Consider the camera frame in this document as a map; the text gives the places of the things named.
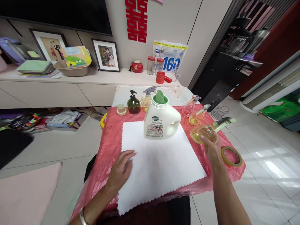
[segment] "television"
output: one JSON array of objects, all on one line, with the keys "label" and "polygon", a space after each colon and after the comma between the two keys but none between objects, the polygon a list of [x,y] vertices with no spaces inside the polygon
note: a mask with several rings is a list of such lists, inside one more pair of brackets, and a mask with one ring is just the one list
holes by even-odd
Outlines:
[{"label": "television", "polygon": [[105,0],[4,0],[0,17],[112,36]]}]

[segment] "small jar lid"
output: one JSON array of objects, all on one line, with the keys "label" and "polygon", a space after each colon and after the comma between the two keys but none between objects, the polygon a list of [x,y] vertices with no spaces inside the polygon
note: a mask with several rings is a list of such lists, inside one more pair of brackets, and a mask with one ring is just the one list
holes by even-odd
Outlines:
[{"label": "small jar lid", "polygon": [[158,61],[159,63],[163,63],[165,60],[164,60],[163,58],[157,58],[157,61]]},{"label": "small jar lid", "polygon": [[150,60],[150,61],[155,61],[155,57],[153,57],[153,56],[148,56],[148,60]]},{"label": "small jar lid", "polygon": [[133,63],[141,63],[141,61],[136,59],[136,60],[133,61]]},{"label": "small jar lid", "polygon": [[119,104],[117,105],[117,114],[119,116],[124,116],[127,113],[127,109],[125,108],[125,106],[123,104]]}]

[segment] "picture frame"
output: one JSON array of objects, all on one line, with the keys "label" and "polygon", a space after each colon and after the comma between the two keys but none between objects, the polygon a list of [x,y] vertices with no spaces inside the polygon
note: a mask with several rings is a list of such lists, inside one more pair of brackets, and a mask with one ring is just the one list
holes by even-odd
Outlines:
[{"label": "picture frame", "polygon": [[93,39],[92,44],[100,71],[120,72],[117,44],[112,41]]},{"label": "picture frame", "polygon": [[59,49],[67,47],[65,36],[61,33],[30,29],[30,32],[44,59],[55,64],[63,60]]}]

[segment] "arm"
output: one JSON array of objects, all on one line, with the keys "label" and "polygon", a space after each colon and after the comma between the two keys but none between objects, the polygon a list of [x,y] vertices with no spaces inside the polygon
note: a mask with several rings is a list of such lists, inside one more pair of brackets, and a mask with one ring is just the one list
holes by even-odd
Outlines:
[{"label": "arm", "polygon": [[[105,207],[111,202],[128,180],[132,169],[132,161],[130,160],[128,162],[128,160],[132,156],[135,156],[134,151],[127,150],[122,152],[115,161],[106,185],[98,191],[83,210],[83,216],[87,224],[92,225],[96,222]],[[77,215],[69,225],[82,225],[79,215]]]},{"label": "arm", "polygon": [[205,153],[212,168],[213,195],[219,225],[251,225],[250,219],[238,198],[231,180],[227,174],[222,156],[221,140],[217,134],[212,143],[206,137],[200,137],[204,142]]}]

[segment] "hand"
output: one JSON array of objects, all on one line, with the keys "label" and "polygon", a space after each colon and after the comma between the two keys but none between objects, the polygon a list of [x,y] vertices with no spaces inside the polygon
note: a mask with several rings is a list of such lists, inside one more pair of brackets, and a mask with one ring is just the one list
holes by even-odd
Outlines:
[{"label": "hand", "polygon": [[216,133],[216,138],[214,142],[211,142],[208,138],[200,135],[201,140],[204,142],[204,149],[207,158],[210,160],[211,163],[219,162],[222,160],[221,155],[221,140],[219,135]]},{"label": "hand", "polygon": [[120,153],[117,160],[112,165],[112,169],[105,185],[105,192],[107,195],[115,197],[126,183],[132,169],[132,160],[129,162],[128,160],[135,155],[136,153],[134,153],[133,150],[127,150]]}]

